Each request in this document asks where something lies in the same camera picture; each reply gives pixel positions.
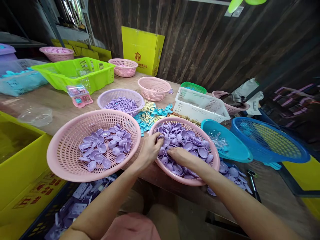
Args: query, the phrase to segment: green fan blade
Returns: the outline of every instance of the green fan blade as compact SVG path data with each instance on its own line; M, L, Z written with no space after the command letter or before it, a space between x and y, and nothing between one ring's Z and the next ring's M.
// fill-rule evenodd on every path
M243 0L232 0L229 7L228 12L233 13L242 3Z
M264 4L267 0L245 0L249 5L260 5Z

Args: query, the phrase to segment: pink plastic basket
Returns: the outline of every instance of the pink plastic basket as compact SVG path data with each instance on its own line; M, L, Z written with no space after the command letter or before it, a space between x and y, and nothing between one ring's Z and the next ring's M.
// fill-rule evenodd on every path
M59 62L74 59L74 51L63 47L42 47L39 49L51 62Z
M102 164L92 172L87 171L87 162L80 161L79 144L83 138L99 128L108 129L119 123L131 133L132 146L123 162L117 164L110 149L104 156L111 161L111 168L105 170ZM82 114L61 127L53 136L47 151L47 162L54 174L72 182L90 182L109 176L121 169L133 157L141 140L138 122L129 114L117 110L95 110Z
M116 65L116 67L114 68L114 74L119 77L134 76L138 67L138 64L136 62L123 58L113 58L108 62Z
M159 102L170 91L171 86L165 80L156 77L143 77L138 80L141 95L152 102Z
M229 94L229 93L223 92L223 91L213 91L213 92L212 92L212 96L214 96L214 97L216 97L216 98L220 98L221 96L226 95L226 94ZM229 115L236 114L236 113L241 112L241 111L246 111L246 110L248 110L249 107L250 107L250 106L249 106L248 104L246 104L246 103L244 103L245 108L232 107L232 106L230 106L229 104L226 104L226 103L224 103L224 105L226 106L226 109L227 109Z
M200 137L202 140L207 140L210 143L210 148L209 148L209 153L213 155L213 161L208 164L208 167L211 166L212 168L214 168L215 170L219 170L220 167L220 158L219 158L219 154L217 151L217 148L215 147L214 143L212 142L212 140L210 139L210 137L197 125L193 124L192 122L185 120L183 118L178 118L178 117L165 117L162 118L160 120L158 120L150 129L150 133L154 134L157 132L157 128L161 125L161 124L166 124L168 122L171 123L181 123L182 127L186 128L186 130L191 130L193 131L197 137ZM185 185L189 185L189 186L203 186L206 183L204 181L202 181L201 178L195 178L195 179L185 179L183 177L179 177L178 175L172 173L170 170L168 170L163 164L162 162L159 160L159 158L157 157L156 159L156 163L158 164L158 166L172 179L185 184Z
M139 110L144 107L143 97L139 93L129 89L116 88L116 89L105 91L104 93L100 94L97 101L99 108L104 109L104 106L107 105L113 98L118 98L118 97L131 98L136 102L138 108L134 111L127 112L133 117L137 115Z

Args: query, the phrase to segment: clear plastic bowl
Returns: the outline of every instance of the clear plastic bowl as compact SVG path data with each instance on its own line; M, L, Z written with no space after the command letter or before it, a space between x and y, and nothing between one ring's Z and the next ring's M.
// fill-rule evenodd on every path
M31 108L20 114L18 120L35 127L42 127L52 122L52 110L45 107Z

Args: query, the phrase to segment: small green container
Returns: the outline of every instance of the small green container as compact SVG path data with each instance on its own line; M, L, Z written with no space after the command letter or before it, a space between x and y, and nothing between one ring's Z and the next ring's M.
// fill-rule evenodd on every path
M188 89L191 89L193 91L200 92L203 94L207 93L207 90L204 87L201 87L198 84L194 84L191 82L184 82L181 84L181 87L188 88Z
M113 82L114 67L114 64L93 58L77 58L31 68L39 71L55 89L67 92L66 86L81 84L92 94Z

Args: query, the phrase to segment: wooden table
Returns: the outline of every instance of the wooden table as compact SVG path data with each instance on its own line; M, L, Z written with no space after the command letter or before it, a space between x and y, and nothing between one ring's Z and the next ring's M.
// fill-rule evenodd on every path
M18 117L24 110L30 107L49 107L53 110L53 121L47 126L41 127L43 131L54 135L66 122L80 114L99 109L97 105L98 96L109 89L127 88L140 92L137 80L145 76L136 73L131 78L120 78L115 76L112 84L96 91L91 95L94 103L84 108L76 108L72 104L67 93L54 89L50 84L40 89L24 94L19 97L10 97L0 94L0 110L14 117ZM167 94L164 100L157 102L157 106L165 108L169 103L174 105L175 96L180 84L169 82L174 94ZM124 167L127 169L137 158L140 148L130 162ZM246 168L252 169L259 177L255 179L258 192L263 205L273 211L279 218L297 231L302 237L316 239L319 237L318 222L313 218L307 207L300 198L295 197L277 171L262 163L253 161L249 164L236 163L244 172ZM140 178L163 188L173 194L194 202L207 210L235 222L231 214L217 197L212 197L206 192L206 187L190 187L176 182L168 177L156 163L151 164Z

